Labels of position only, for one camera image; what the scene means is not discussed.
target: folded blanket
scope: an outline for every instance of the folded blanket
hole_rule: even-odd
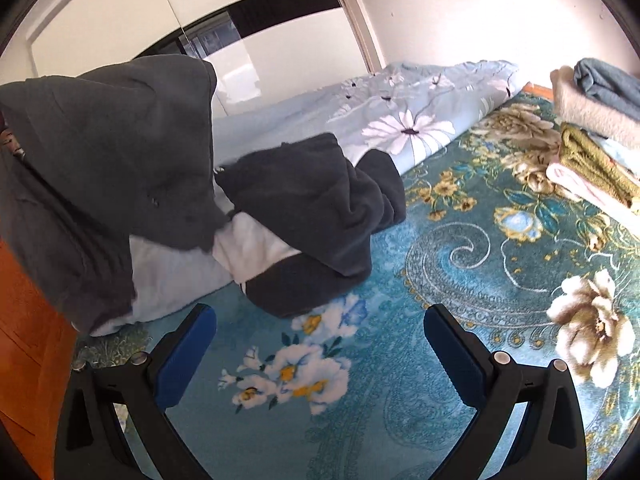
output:
[[[628,172],[620,169],[587,132],[562,124],[560,162],[588,182],[611,195],[633,212],[640,210],[640,187]]]
[[[214,255],[252,302],[281,317],[363,282],[370,236],[406,216],[391,157],[370,150],[354,168],[333,134],[245,155],[222,167],[216,182],[239,212],[216,233]]]
[[[593,142],[621,166],[627,168],[633,176],[640,177],[640,150],[630,150],[613,139],[588,132]]]
[[[590,98],[640,121],[640,79],[587,57],[575,66],[574,81]]]
[[[581,93],[574,82],[574,69],[554,70],[551,82],[554,110],[562,120],[614,139],[630,150],[640,149],[640,122]]]
[[[546,168],[546,176],[554,184],[563,186],[570,192],[602,209],[607,215],[626,227],[631,234],[640,238],[640,221],[631,209],[618,200],[584,180],[580,175],[560,164],[557,160]]]

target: blue gripper pad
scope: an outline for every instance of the blue gripper pad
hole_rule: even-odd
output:
[[[462,334],[467,334],[459,327]],[[485,374],[451,325],[434,307],[424,314],[424,335],[462,402],[479,409],[485,404]]]
[[[158,371],[156,404],[161,410],[164,411],[180,402],[216,335],[216,328],[216,313],[207,305]]]

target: metal screw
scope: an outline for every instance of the metal screw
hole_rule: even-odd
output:
[[[554,368],[559,372],[565,372],[567,369],[566,363],[562,359],[554,359]]]
[[[84,370],[85,366],[86,361],[84,359],[76,359],[72,365],[72,368],[76,372],[81,372],[82,370]]]
[[[511,361],[511,356],[507,354],[507,352],[496,352],[494,354],[494,359],[498,364],[506,365]]]
[[[148,354],[146,352],[136,352],[129,358],[129,362],[134,366],[140,366],[141,364],[146,363],[146,358]]]

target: orange wood panel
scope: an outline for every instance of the orange wood panel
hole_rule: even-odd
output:
[[[30,461],[42,480],[53,479],[58,420],[77,336],[76,330],[60,314],[54,316],[38,380],[35,413],[40,425],[36,431],[36,453]]]
[[[25,430],[19,424],[16,424],[4,413],[0,412],[0,421],[6,428],[6,432],[15,442],[25,460],[31,463],[34,460],[34,450],[36,448],[36,437]]]
[[[33,434],[39,377],[40,365],[0,330],[0,412]]]
[[[527,83],[527,85],[524,87],[524,91],[529,92],[533,95],[537,95],[538,97],[549,99],[550,101],[554,100],[554,91],[551,88],[534,85],[533,83]]]
[[[41,363],[54,311],[0,240],[0,328]]]

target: teal carpet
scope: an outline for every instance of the teal carpet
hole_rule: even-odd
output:
[[[235,285],[201,300],[218,334],[168,416],[213,478],[428,478],[474,414],[424,338],[432,303],[522,364],[569,362],[589,475],[600,475],[640,413],[640,240],[546,179],[559,142],[551,108],[521,94],[406,174],[407,220],[374,236],[373,273],[352,294],[293,320],[265,314]],[[119,364],[187,312],[81,353]],[[126,433],[158,478],[131,424]]]

